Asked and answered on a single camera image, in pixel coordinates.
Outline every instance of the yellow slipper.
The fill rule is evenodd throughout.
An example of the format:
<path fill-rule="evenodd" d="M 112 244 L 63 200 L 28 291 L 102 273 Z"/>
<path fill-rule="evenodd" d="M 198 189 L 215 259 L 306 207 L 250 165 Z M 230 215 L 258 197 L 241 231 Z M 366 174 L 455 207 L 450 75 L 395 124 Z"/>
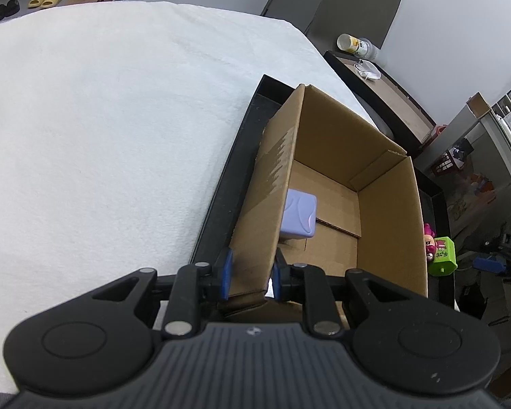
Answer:
<path fill-rule="evenodd" d="M 40 9 L 47 9 L 50 7 L 55 7 L 60 3 L 61 0 L 44 0 L 42 5 L 40 6 Z"/>
<path fill-rule="evenodd" d="M 44 0 L 30 0 L 30 2 L 28 3 L 28 9 L 39 7 L 43 2 Z"/>

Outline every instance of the white fabric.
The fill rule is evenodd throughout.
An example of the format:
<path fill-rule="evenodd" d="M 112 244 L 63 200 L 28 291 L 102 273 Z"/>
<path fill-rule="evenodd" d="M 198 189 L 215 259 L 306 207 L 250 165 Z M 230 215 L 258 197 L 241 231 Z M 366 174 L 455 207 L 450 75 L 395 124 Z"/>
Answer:
<path fill-rule="evenodd" d="M 111 2 L 0 24 L 0 392 L 15 390 L 1 349 L 20 320 L 189 260 L 264 73 L 371 122 L 284 21 Z"/>

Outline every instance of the purple box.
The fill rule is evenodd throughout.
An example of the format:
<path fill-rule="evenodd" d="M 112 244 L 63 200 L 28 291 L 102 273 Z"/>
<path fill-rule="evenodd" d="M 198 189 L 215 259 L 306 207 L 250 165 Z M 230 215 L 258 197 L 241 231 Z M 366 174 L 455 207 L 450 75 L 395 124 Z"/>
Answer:
<path fill-rule="evenodd" d="M 288 189 L 280 238 L 303 239 L 314 236 L 316 228 L 316 197 L 306 192 Z"/>

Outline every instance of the ribbed gray surface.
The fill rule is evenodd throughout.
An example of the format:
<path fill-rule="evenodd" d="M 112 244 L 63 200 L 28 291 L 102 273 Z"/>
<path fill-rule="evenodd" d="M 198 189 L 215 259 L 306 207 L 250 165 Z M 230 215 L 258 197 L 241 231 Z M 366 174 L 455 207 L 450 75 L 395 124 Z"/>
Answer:
<path fill-rule="evenodd" d="M 191 340 L 167 343 L 123 387 L 80 400 L 20 394 L 8 409 L 497 409 L 483 391 L 421 399 L 367 378 L 344 348 L 306 335 L 298 324 L 209 324 Z"/>

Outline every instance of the green box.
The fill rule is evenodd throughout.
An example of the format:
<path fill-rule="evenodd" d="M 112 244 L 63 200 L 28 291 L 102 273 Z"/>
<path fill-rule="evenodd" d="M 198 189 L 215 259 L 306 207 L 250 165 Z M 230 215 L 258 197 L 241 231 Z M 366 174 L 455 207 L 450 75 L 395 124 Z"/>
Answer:
<path fill-rule="evenodd" d="M 435 238 L 435 246 L 435 257 L 428 265 L 428 274 L 434 277 L 452 274 L 458 267 L 454 242 L 449 237 L 439 237 Z"/>

